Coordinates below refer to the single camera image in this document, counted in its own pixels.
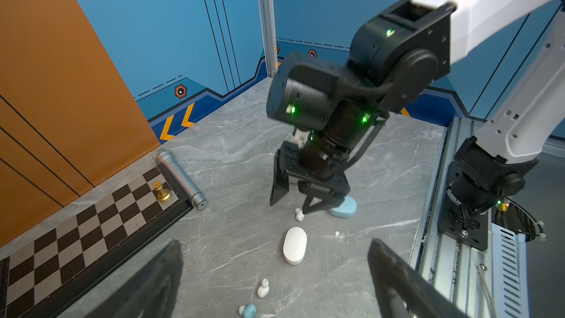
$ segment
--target black line stripe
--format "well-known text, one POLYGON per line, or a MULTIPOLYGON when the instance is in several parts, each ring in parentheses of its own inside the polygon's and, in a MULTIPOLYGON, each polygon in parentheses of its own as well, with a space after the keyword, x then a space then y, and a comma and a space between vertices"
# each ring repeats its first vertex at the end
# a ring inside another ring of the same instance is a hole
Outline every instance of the black line stripe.
POLYGON ((506 91, 506 89, 510 86, 510 83, 512 82, 512 80, 514 80, 514 78, 516 77, 516 74, 518 74, 518 72, 520 71, 520 69, 522 68, 522 65, 524 65, 524 63, 526 62, 526 59, 528 59, 530 53, 532 53, 533 51, 533 47, 535 47, 537 45, 537 43, 539 42, 539 40, 541 39, 541 36, 544 35, 545 31, 547 30, 547 28, 549 27, 549 24, 551 24, 551 22, 553 21, 553 18, 555 17, 555 15, 557 14, 557 12, 559 11, 559 9, 561 9, 561 3, 559 4, 559 7, 557 7, 557 10, 553 13, 552 17, 549 19, 549 21, 547 22, 547 25, 545 25, 544 30, 541 31, 540 36, 536 39, 536 41, 534 42, 534 44, 532 45, 532 48, 530 48, 528 54, 526 54, 526 57, 524 57, 524 60, 522 60, 522 62, 520 63, 520 66, 518 67, 518 69, 516 69, 516 71, 514 72, 514 74, 512 75, 512 78, 508 81, 508 83, 506 84, 506 87, 504 88, 504 90, 502 90, 502 92, 500 93, 500 95, 498 96, 498 98, 496 99, 496 102, 494 102, 493 106, 491 107, 491 109, 489 110, 489 113, 486 114, 486 118, 489 117, 489 115, 491 114, 491 112, 493 111, 494 106, 496 106, 496 104, 498 103, 498 101, 500 101, 500 98, 504 95, 504 92, 506 91))
POLYGON ((214 34, 214 28, 212 27, 212 19, 210 18, 210 12, 208 11, 208 4, 206 0, 204 0, 204 6, 206 7, 206 13, 208 14, 208 21, 210 22, 210 30, 212 30, 212 37, 214 37, 214 44, 216 45, 216 52, 217 52, 217 59, 220 61, 220 67, 222 68, 222 74, 224 76, 225 88, 230 92, 230 88, 228 87, 228 81, 225 79, 224 67, 222 66, 222 59, 220 58, 220 51, 217 48, 216 42, 216 35, 214 34))
POLYGON ((514 44, 514 41, 516 40, 516 38, 518 37, 518 35, 520 34, 520 31, 522 31, 522 28, 524 27, 524 25, 526 24, 526 20, 529 18, 530 14, 526 15, 526 18, 524 19, 524 21, 522 22, 522 25, 520 25, 520 28, 518 29, 518 31, 516 32, 516 34, 514 35, 514 38, 512 39, 512 42, 510 42, 510 45, 508 46, 508 48, 506 49, 506 52, 504 52, 504 55, 502 56, 502 58, 500 59, 500 61, 498 62, 498 65, 496 66, 496 68, 494 69, 493 73, 491 74, 491 77, 489 78, 489 80, 486 82, 485 87, 483 88, 483 90, 481 91, 481 94, 477 97, 477 101, 475 101, 475 103, 473 104, 473 107, 471 107, 469 113, 473 112, 473 109, 475 108, 475 106, 478 103, 478 100, 481 99, 481 96, 483 95, 483 93, 485 92, 486 88, 489 86, 489 84, 491 83, 491 80, 493 79, 494 74, 496 74, 498 68, 500 67, 500 65, 502 64, 502 61, 504 60, 504 58, 506 57, 506 54, 508 54, 508 51, 510 50, 510 48, 512 47, 512 45, 514 44))
POLYGON ((38 133, 39 136, 40 136, 41 138, 43 138, 43 140, 45 140, 46 143, 49 144, 49 146, 51 146, 51 147, 53 148, 53 150, 55 150, 65 161, 67 161, 67 163, 68 163, 69 165, 71 165, 71 167, 73 167, 74 170, 75 170, 76 172, 78 172, 78 173, 81 175, 82 178, 84 178, 92 187, 94 187, 94 184, 92 184, 92 182, 89 181, 88 178, 86 178, 86 177, 81 173, 81 171, 79 171, 69 160, 67 160, 67 158, 64 157, 63 154, 60 153, 59 150, 57 150, 57 148, 55 148, 55 147, 53 146, 53 144, 51 144, 51 143, 49 142, 49 140, 47 140, 47 139, 43 136, 43 134, 41 134, 27 119, 25 119, 24 116, 22 116, 21 113, 18 112, 18 110, 16 110, 16 109, 14 108, 14 106, 12 106, 12 105, 4 98, 4 96, 0 95, 0 98, 2 98, 2 99, 4 100, 4 102, 6 102, 6 104, 7 104, 8 106, 10 106, 10 108, 12 108, 12 110, 14 110, 14 112, 16 112, 16 113, 18 114, 18 116, 20 116, 20 118, 22 118, 36 133, 38 133))
POLYGON ((182 102, 177 103, 177 104, 174 105, 173 107, 167 108, 166 110, 162 111, 162 112, 159 113, 158 115, 149 118, 149 119, 147 120, 147 122, 149 122, 149 123, 153 122, 153 121, 156 120, 157 118, 159 118, 159 117, 161 117, 161 116, 163 116, 163 115, 166 115, 167 113, 169 113, 169 112, 172 111, 173 109, 179 107, 179 106, 182 105, 182 104, 185 104, 185 103, 186 103, 187 101, 189 101, 190 99, 193 99, 194 97, 196 97, 196 96, 198 96, 198 95, 200 95, 200 94, 203 94, 203 93, 206 92, 206 91, 208 91, 208 92, 210 92, 211 94, 214 94, 215 96, 220 97, 220 98, 224 98, 224 97, 226 97, 226 96, 228 96, 228 95, 230 95, 230 94, 234 94, 235 91, 237 91, 239 88, 245 87, 245 85, 246 85, 248 82, 257 79, 257 75, 259 74, 259 68, 261 67, 261 60, 263 60, 264 58, 265 58, 265 57, 261 57, 261 58, 259 59, 259 62, 257 63, 257 68, 255 69, 255 75, 254 75, 251 79, 247 80, 247 81, 244 82, 243 84, 241 84, 241 85, 239 85, 238 87, 236 87, 235 90, 231 90, 229 93, 227 93, 227 94, 225 94, 225 95, 222 96, 222 95, 218 94, 216 91, 213 91, 213 90, 211 90, 211 89, 209 89, 209 88, 204 88, 203 90, 198 91, 197 93, 195 93, 195 94, 192 95, 191 97, 188 97, 186 100, 183 100, 182 102))
MULTIPOLYGON (((307 44, 301 44, 301 43, 296 43, 296 42, 292 42, 292 43, 291 42, 281 42, 281 43, 290 43, 290 44, 297 44, 299 46, 311 47, 311 46, 308 46, 307 44)), ((314 47, 314 48, 323 48, 323 49, 331 49, 332 51, 347 52, 347 51, 344 51, 343 49, 335 49, 335 48, 328 48, 328 47, 314 47)))
POLYGON ((43 162, 41 162, 40 159, 38 159, 36 157, 36 155, 32 154, 31 151, 29 151, 24 145, 22 145, 19 141, 16 140, 16 138, 14 138, 9 132, 7 132, 4 128, 2 128, 2 126, 0 126, 0 130, 2 130, 6 135, 8 135, 13 141, 15 141, 19 146, 21 146, 22 149, 24 149, 28 154, 30 154, 34 159, 36 159, 37 162, 39 162, 43 167, 45 167, 49 172, 53 173, 53 175, 55 177, 57 177, 61 182, 63 182, 64 185, 66 185, 70 190, 73 191, 73 193, 75 193, 76 195, 80 196, 79 193, 77 193, 71 186, 69 186, 67 184, 67 182, 65 182, 64 180, 61 179, 61 177, 59 177, 55 172, 53 172, 49 167, 47 167, 47 165, 45 165, 43 162))
POLYGON ((230 43, 231 43, 231 45, 232 45, 233 60, 236 62, 237 78, 239 79, 239 81, 240 81, 240 86, 241 86, 240 70, 239 70, 239 68, 237 67, 236 52, 233 50, 232 32, 230 31, 230 22, 228 21, 228 12, 225 11, 224 0, 222 0, 222 6, 224 7, 225 22, 226 22, 226 24, 228 24, 228 34, 230 35, 230 43))
POLYGON ((4 161, 4 159, 0 158, 0 161, 4 162, 6 166, 10 167, 15 173, 18 173, 20 176, 22 176, 25 180, 27 180, 29 183, 31 183, 32 186, 36 187, 37 189, 39 189, 43 194, 47 195, 48 197, 51 198, 51 200, 53 200, 54 202, 56 202, 57 204, 59 204, 59 206, 61 208, 64 208, 64 206, 61 205, 61 203, 59 201, 56 201, 51 195, 47 194, 45 192, 45 190, 39 188, 35 183, 33 183, 31 180, 29 180, 26 176, 24 176, 22 173, 19 173, 17 169, 15 169, 14 167, 10 166, 9 163, 7 163, 6 161, 4 161))
POLYGON ((230 68, 230 75, 232 76, 233 88, 236 88, 236 82, 233 79, 232 65, 230 64, 230 56, 228 55, 228 48, 225 46, 224 31, 222 30, 222 22, 220 21, 220 14, 217 10, 216 0, 213 1, 214 1, 214 8, 216 9, 217 24, 220 26, 220 34, 222 35, 222 41, 224 42, 225 58, 228 60, 228 67, 230 68))

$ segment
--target gold chess piece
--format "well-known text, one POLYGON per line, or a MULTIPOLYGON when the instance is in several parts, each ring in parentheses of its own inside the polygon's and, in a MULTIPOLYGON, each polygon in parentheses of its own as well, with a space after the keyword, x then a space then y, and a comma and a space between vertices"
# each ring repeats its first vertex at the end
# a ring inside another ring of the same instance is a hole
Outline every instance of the gold chess piece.
POLYGON ((171 191, 167 188, 163 188, 163 185, 159 181, 153 183, 153 189, 159 192, 157 194, 158 201, 166 201, 171 197, 171 191))

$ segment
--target blue wall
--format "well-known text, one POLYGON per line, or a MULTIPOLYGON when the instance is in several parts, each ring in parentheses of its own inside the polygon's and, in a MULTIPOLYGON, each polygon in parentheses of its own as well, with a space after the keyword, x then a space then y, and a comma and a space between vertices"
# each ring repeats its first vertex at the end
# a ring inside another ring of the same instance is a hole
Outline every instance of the blue wall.
POLYGON ((78 2, 148 120, 206 88, 226 96, 255 77, 258 0, 78 2))
MULTIPOLYGON (((274 0, 279 56, 314 49, 318 58, 342 64, 357 29, 396 1, 274 0)), ((490 116, 535 57, 558 5, 554 0, 497 32, 432 86, 454 90, 471 116, 490 116)), ((565 124, 554 133, 565 137, 565 124)))

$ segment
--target gray marble surface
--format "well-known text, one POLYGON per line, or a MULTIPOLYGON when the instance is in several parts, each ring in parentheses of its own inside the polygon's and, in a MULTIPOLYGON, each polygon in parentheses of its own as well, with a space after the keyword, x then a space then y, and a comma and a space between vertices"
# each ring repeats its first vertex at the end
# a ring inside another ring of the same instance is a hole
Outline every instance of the gray marble surface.
MULTIPOLYGON (((380 316, 367 265, 370 242, 380 238, 408 260, 443 127, 392 115, 347 171, 357 214, 345 220, 322 211, 299 223, 294 209, 305 196, 296 188, 269 206, 274 152, 292 132, 266 117, 269 86, 268 79, 258 83, 164 145, 206 194, 208 207, 189 212, 60 317, 85 316, 173 239, 184 260, 174 317, 238 317, 237 307, 249 302, 264 318, 380 316), (297 266, 282 255, 293 226, 308 236, 297 266), (259 299, 263 278, 271 291, 259 299)), ((143 158, 92 192, 104 193, 101 198, 150 161, 143 158)))

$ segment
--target black cable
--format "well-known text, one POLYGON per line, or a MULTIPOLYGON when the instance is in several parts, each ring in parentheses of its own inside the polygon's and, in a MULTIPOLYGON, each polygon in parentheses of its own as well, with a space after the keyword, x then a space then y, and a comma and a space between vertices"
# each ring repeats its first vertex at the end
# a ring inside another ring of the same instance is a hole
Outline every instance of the black cable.
POLYGON ((514 202, 512 199, 510 199, 509 197, 505 196, 505 198, 511 202, 517 209, 516 209, 516 214, 518 214, 518 210, 521 210, 523 214, 526 214, 528 216, 528 220, 530 221, 530 223, 528 223, 527 225, 524 223, 523 218, 520 219, 520 221, 522 222, 522 226, 526 229, 528 228, 528 232, 522 232, 526 235, 530 235, 530 236, 539 236, 541 235, 544 230, 542 229, 541 225, 537 222, 536 218, 532 216, 532 214, 530 214, 526 209, 524 209, 523 207, 521 207, 518 203, 514 202), (536 228, 535 226, 537 225, 537 227, 540 230, 540 233, 532 233, 532 232, 536 232, 536 228))
POLYGON ((469 207, 466 203, 461 204, 461 213, 463 214, 464 229, 471 228, 471 219, 469 218, 469 207))
POLYGON ((502 212, 502 226, 508 229, 508 221, 506 220, 506 211, 502 212))
POLYGON ((371 130, 371 133, 369 134, 369 136, 365 139, 365 141, 363 141, 363 144, 361 145, 361 147, 359 147, 359 150, 357 151, 357 153, 355 153, 355 155, 343 165, 344 171, 346 169, 348 169, 349 167, 353 166, 357 161, 359 161, 361 156, 363 156, 365 151, 367 151, 367 149, 369 148, 369 145, 371 145, 373 140, 375 140, 375 137, 377 136, 378 132, 383 128, 383 126, 385 125, 385 122, 386 122, 386 119, 378 120, 378 121, 375 122, 375 126, 373 127, 373 130, 371 130))

